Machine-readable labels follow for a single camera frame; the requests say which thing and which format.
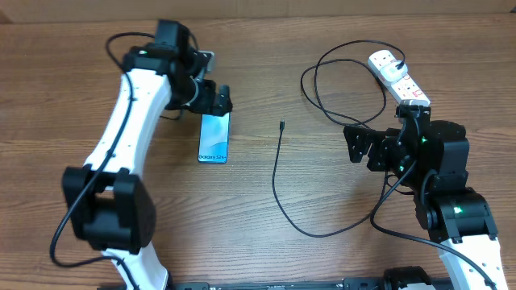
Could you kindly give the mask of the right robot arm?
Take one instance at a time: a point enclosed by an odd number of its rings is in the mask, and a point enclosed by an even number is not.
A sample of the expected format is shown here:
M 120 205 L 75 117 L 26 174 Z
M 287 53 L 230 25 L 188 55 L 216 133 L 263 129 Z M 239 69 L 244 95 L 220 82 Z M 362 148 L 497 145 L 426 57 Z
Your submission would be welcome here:
M 506 289 L 493 215 L 486 199 L 467 185 L 464 126 L 432 120 L 428 106 L 399 105 L 396 115 L 403 121 L 400 129 L 346 126 L 343 135 L 353 163 L 368 157 L 370 171 L 397 177 L 392 187 L 383 189 L 380 203 L 398 186 L 410 188 L 416 218 L 428 236 L 388 230 L 370 217 L 372 226 L 436 248 L 455 289 Z

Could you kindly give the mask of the blue Galaxy smartphone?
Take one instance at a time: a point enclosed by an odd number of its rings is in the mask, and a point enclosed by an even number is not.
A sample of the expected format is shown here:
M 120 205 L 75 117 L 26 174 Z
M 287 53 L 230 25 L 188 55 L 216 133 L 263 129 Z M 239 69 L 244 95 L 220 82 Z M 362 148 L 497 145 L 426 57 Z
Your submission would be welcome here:
M 198 161 L 207 164 L 225 164 L 228 158 L 231 114 L 222 117 L 202 115 L 198 146 Z

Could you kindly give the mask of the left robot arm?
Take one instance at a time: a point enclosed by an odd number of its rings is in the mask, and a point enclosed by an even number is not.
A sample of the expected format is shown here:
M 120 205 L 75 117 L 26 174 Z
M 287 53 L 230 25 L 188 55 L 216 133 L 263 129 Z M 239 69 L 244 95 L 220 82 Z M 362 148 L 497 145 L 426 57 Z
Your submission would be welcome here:
M 84 164 L 64 171 L 63 223 L 114 264 L 125 289 L 171 289 L 173 278 L 152 245 L 156 207 L 143 183 L 148 148 L 166 111 L 188 111 L 202 117 L 198 160 L 226 163 L 230 90 L 206 78 L 214 53 L 200 50 L 177 21 L 160 20 L 148 43 L 117 65 L 119 96 L 106 129 Z

